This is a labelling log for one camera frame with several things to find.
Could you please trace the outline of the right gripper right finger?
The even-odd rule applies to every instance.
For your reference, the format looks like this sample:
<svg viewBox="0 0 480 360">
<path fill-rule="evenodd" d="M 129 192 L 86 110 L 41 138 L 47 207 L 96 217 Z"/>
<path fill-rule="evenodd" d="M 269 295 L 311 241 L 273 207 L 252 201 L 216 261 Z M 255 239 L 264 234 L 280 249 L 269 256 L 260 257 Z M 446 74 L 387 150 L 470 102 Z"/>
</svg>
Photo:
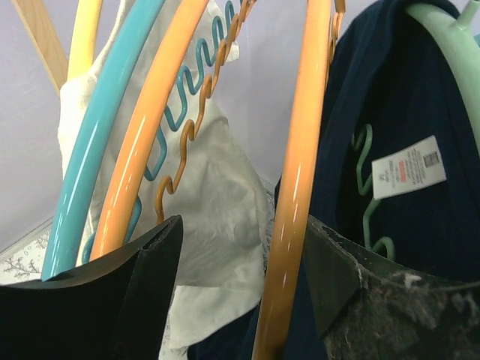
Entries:
<svg viewBox="0 0 480 360">
<path fill-rule="evenodd" d="M 392 262 L 313 216 L 304 266 L 330 359 L 479 358 L 479 283 Z"/>
</svg>

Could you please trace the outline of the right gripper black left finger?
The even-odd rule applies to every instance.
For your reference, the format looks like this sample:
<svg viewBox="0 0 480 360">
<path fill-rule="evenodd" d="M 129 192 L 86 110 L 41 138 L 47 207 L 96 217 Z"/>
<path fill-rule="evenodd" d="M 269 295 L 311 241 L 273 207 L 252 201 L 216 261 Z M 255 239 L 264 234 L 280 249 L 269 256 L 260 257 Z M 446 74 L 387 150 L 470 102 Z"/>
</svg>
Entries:
<svg viewBox="0 0 480 360">
<path fill-rule="evenodd" d="M 46 281 L 1 287 L 2 359 L 157 359 L 183 222 Z"/>
</svg>

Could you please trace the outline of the orange hanger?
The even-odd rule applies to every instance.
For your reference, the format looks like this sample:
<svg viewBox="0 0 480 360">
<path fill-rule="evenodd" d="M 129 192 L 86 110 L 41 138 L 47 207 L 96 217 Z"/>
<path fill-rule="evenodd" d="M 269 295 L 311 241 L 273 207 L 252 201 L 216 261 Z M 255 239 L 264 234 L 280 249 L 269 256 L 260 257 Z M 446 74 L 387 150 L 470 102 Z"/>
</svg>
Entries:
<svg viewBox="0 0 480 360">
<path fill-rule="evenodd" d="M 184 85 L 199 95 L 199 112 L 195 120 L 188 119 L 183 125 L 179 140 L 180 161 L 175 176 L 164 176 L 158 185 L 154 208 L 157 222 L 164 220 L 164 193 L 174 194 L 179 186 L 188 159 L 188 145 L 194 141 L 200 130 L 206 101 L 211 98 L 218 82 L 221 66 L 230 53 L 254 3 L 242 1 L 239 13 L 232 13 L 232 3 L 226 4 L 226 24 L 228 32 L 221 35 L 223 28 L 215 25 L 214 38 L 219 41 L 214 53 L 209 53 L 207 45 L 202 44 L 197 59 L 197 67 L 214 67 L 213 74 L 202 74 L 199 84 L 194 85 L 191 72 L 182 66 L 191 38 L 201 16 L 206 9 L 206 1 L 182 1 L 175 12 L 172 22 L 160 43 L 151 68 L 145 79 L 139 99 L 130 119 L 112 179 L 106 193 L 97 233 L 94 237 L 91 256 L 96 260 L 109 252 L 120 248 L 127 235 L 128 225 L 135 207 L 137 193 L 142 181 L 143 170 L 149 159 L 150 151 L 157 132 L 161 129 L 161 119 L 167 106 L 168 97 L 175 84 L 179 94 L 185 93 Z"/>
<path fill-rule="evenodd" d="M 304 37 L 253 360 L 282 359 L 311 202 L 329 65 L 345 1 L 307 1 Z"/>
</svg>

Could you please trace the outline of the blue hanger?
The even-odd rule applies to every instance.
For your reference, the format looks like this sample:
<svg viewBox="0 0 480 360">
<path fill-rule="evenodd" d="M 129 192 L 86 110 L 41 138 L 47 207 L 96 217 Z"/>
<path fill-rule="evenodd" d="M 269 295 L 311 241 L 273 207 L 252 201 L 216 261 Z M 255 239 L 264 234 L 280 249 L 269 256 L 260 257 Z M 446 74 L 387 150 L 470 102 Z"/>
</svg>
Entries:
<svg viewBox="0 0 480 360">
<path fill-rule="evenodd" d="M 83 74 L 61 88 L 58 141 L 64 182 L 41 279 L 72 269 L 79 251 L 90 257 L 89 207 L 116 116 L 155 20 L 171 1 L 121 1 L 108 41 Z"/>
</svg>

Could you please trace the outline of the navy hanging t shirt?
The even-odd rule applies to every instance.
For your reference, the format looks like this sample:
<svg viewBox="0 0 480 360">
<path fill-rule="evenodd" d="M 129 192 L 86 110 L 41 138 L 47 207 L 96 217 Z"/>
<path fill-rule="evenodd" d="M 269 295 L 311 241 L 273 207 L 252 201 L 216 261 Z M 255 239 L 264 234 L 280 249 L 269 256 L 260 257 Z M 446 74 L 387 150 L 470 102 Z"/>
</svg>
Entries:
<svg viewBox="0 0 480 360">
<path fill-rule="evenodd" d="M 374 2 L 337 45 L 276 359 L 479 357 L 479 151 L 412 6 Z"/>
</svg>

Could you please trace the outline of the white hanging t shirt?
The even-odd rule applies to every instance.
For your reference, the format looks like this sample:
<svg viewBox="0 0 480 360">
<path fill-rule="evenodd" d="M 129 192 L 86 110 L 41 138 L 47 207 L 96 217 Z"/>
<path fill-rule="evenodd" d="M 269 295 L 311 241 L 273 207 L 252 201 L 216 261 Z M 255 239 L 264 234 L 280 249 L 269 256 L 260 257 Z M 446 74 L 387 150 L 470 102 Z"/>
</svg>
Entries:
<svg viewBox="0 0 480 360">
<path fill-rule="evenodd" d="M 93 65 L 71 77 L 61 88 L 58 142 L 65 177 L 83 116 L 102 67 L 123 22 L 135 3 L 120 1 L 112 32 Z M 128 122 L 158 46 L 180 1 L 166 1 L 139 55 L 119 107 L 86 215 L 80 249 L 94 233 L 110 177 Z M 153 181 L 142 180 L 143 210 L 133 237 L 156 222 L 155 195 L 163 176 L 174 176 L 179 165 L 178 132 L 162 120 L 168 152 Z M 206 101 L 199 133 L 187 145 L 186 169 L 173 195 L 165 193 L 166 215 L 181 215 L 184 241 L 178 266 L 169 322 L 157 358 L 188 359 L 190 346 L 204 341 L 240 317 L 246 327 L 258 305 L 264 283 L 263 242 L 269 222 L 269 203 L 263 184 L 233 136 L 228 120 L 213 100 Z"/>
</svg>

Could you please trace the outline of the pale yellow hanger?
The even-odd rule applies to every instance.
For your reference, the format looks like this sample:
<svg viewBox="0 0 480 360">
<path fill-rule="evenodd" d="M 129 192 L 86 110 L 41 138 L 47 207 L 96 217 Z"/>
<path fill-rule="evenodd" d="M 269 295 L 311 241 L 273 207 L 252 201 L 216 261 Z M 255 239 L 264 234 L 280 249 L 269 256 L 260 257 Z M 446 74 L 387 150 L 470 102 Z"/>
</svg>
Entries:
<svg viewBox="0 0 480 360">
<path fill-rule="evenodd" d="M 67 80 L 84 74 L 93 64 L 103 0 L 79 0 L 70 44 Z"/>
</svg>

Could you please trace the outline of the mint green hanger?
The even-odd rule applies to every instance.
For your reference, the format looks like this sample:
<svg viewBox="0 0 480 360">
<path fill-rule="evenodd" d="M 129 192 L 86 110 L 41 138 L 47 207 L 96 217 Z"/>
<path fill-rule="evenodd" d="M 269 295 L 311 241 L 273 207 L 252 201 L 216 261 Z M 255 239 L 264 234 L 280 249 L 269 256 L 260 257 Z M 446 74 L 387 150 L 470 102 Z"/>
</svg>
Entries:
<svg viewBox="0 0 480 360">
<path fill-rule="evenodd" d="M 352 136 L 337 222 L 412 269 L 479 274 L 479 153 L 455 77 L 430 32 L 386 5 L 372 84 Z"/>
</svg>

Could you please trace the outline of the wooden clothes rack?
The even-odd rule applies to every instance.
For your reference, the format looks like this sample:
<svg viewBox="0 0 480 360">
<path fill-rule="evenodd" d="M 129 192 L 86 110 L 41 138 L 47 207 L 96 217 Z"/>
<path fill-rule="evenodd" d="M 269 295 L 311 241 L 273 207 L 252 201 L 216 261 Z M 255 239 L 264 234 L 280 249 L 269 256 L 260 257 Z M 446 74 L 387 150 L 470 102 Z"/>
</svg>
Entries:
<svg viewBox="0 0 480 360">
<path fill-rule="evenodd" d="M 42 61 L 49 79 L 60 94 L 67 81 L 68 60 L 42 0 L 11 0 Z"/>
</svg>

